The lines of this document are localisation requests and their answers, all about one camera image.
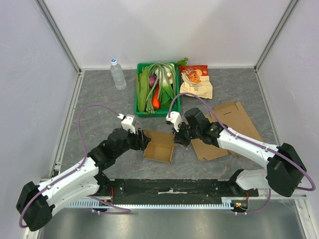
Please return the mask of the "small brown cardboard box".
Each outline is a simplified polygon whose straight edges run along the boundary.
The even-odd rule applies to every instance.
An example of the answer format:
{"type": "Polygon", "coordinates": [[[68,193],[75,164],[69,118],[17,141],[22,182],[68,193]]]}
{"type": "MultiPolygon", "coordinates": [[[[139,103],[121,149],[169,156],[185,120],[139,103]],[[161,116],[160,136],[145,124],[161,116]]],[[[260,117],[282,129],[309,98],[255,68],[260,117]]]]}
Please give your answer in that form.
{"type": "Polygon", "coordinates": [[[158,162],[171,163],[175,144],[173,134],[153,130],[145,130],[145,135],[150,138],[143,157],[158,162]]]}

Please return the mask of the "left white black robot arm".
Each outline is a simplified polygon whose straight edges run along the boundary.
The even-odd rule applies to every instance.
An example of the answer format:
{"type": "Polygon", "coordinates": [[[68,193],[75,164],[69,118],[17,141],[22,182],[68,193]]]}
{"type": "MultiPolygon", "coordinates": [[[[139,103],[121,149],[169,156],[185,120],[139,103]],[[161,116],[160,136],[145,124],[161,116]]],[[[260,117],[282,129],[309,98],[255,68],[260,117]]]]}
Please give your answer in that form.
{"type": "Polygon", "coordinates": [[[19,226],[34,232],[69,204],[94,194],[106,195],[110,180],[104,170],[128,150],[145,150],[150,141],[140,128],[136,133],[117,128],[63,173],[39,184],[26,183],[16,205],[19,226]]]}

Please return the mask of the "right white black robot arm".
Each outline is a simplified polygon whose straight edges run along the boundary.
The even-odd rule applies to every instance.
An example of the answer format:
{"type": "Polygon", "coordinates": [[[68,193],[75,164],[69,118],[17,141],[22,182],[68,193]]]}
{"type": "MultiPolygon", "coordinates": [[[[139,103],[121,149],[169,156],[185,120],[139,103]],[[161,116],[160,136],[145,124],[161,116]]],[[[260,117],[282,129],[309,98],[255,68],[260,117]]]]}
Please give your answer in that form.
{"type": "Polygon", "coordinates": [[[258,170],[237,170],[228,183],[228,190],[240,196],[246,190],[269,188],[284,197],[290,197],[298,188],[306,168],[293,146],[267,144],[236,132],[219,122],[211,122],[198,108],[185,113],[171,112],[166,122],[172,124],[174,142],[187,146],[199,139],[207,145],[238,153],[262,166],[258,170]]]}

